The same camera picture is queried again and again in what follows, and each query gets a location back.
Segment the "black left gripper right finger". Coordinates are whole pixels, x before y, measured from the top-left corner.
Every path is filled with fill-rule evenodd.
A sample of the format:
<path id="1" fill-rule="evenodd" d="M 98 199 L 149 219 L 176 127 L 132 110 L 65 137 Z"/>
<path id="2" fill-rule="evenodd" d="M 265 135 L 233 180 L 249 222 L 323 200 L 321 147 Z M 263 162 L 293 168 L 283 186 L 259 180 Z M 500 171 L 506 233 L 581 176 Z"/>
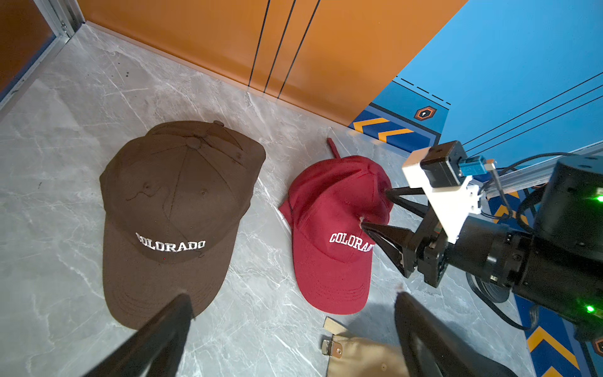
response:
<path id="1" fill-rule="evenodd" d="M 395 325 L 410 376 L 514 376 L 466 344 L 407 292 L 397 295 Z"/>

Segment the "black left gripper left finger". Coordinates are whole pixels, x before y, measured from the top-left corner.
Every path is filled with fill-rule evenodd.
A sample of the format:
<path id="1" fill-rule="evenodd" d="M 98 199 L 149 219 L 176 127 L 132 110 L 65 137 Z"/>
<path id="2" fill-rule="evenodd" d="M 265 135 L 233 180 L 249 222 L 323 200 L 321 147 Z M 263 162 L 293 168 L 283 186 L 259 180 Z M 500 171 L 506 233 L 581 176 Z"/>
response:
<path id="1" fill-rule="evenodd" d="M 178 295 L 87 376 L 175 376 L 188 337 L 193 306 Z"/>

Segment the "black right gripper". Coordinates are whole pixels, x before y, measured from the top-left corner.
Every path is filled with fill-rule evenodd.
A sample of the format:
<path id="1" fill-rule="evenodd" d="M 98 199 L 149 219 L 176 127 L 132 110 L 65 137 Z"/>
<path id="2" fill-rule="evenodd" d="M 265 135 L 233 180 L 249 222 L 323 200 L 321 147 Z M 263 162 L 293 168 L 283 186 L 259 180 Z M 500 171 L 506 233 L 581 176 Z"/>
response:
<path id="1" fill-rule="evenodd" d="M 532 236 L 479 218 L 469 217 L 455 243 L 441 229 L 433 208 L 407 199 L 424 196 L 421 188 L 392 188 L 387 199 L 422 218 L 416 231 L 363 221 L 361 229 L 374 240 L 400 274 L 415 271 L 437 287 L 448 266 L 499 287 L 513 287 L 521 280 L 528 261 Z"/>

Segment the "maroon cap front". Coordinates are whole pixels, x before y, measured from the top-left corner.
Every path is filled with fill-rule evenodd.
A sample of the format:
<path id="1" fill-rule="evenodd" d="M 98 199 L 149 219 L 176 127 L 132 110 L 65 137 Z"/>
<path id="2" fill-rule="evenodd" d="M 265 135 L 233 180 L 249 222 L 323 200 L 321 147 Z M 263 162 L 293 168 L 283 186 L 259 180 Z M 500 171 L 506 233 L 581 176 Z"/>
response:
<path id="1" fill-rule="evenodd" d="M 383 168 L 362 156 L 315 163 L 291 184 L 280 212 L 292 231 L 298 288 L 315 308 L 337 315 L 364 309 L 375 244 L 361 224 L 389 223 L 390 187 Z"/>

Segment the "maroon cap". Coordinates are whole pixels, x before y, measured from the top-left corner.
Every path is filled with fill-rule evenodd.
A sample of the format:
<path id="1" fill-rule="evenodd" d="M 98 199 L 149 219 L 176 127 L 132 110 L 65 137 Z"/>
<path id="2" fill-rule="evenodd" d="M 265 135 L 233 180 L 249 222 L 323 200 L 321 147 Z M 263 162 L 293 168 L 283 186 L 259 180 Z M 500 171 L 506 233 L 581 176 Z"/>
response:
<path id="1" fill-rule="evenodd" d="M 335 145 L 335 142 L 333 141 L 333 139 L 332 138 L 327 138 L 327 143 L 328 143 L 329 149 L 331 150 L 332 157 L 334 159 L 336 159 L 336 160 L 340 160 L 341 156 L 340 156 L 338 148 Z"/>
<path id="2" fill-rule="evenodd" d="M 361 224 L 389 223 L 390 187 L 383 168 L 362 156 L 315 163 L 291 184 L 280 212 L 292 231 L 298 288 L 315 308 L 337 315 L 364 309 L 375 244 Z"/>

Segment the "beige cap front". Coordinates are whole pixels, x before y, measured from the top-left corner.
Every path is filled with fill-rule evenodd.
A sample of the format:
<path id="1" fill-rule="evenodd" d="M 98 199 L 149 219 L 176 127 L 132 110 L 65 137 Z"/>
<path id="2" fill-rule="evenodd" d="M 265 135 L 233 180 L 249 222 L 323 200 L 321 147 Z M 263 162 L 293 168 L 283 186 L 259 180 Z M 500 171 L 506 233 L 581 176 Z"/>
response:
<path id="1" fill-rule="evenodd" d="M 329 358 L 326 376 L 409 377 L 400 347 L 355 336 L 330 317 L 325 318 L 323 329 L 331 333 L 321 344 L 322 354 Z"/>

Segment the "maroon cap back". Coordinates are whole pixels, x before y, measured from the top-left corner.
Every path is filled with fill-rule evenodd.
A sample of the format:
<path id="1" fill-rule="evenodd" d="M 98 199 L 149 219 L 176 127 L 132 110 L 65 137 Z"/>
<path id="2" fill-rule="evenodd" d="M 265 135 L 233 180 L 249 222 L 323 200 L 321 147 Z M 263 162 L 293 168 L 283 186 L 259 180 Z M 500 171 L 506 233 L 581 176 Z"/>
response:
<path id="1" fill-rule="evenodd" d="M 333 139 L 332 138 L 327 138 L 327 143 L 328 143 L 329 149 L 331 150 L 332 157 L 334 159 L 336 159 L 336 160 L 340 160 L 341 156 L 340 156 L 338 148 L 335 145 L 335 142 L 333 141 Z"/>

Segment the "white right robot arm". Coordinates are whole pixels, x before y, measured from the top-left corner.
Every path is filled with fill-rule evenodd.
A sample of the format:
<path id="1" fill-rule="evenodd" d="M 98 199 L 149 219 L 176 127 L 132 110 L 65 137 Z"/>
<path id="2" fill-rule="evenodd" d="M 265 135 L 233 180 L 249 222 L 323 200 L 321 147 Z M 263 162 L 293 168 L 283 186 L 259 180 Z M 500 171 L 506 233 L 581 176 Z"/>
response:
<path id="1" fill-rule="evenodd" d="M 403 276 L 422 273 L 438 286 L 449 266 L 556 312 L 575 327 L 576 339 L 602 336 L 602 158 L 561 158 L 551 179 L 532 192 L 520 210 L 537 206 L 532 225 L 468 218 L 455 243 L 439 229 L 433 207 L 405 199 L 406 188 L 389 190 L 394 203 L 422 216 L 410 230 L 363 221 L 362 230 Z"/>

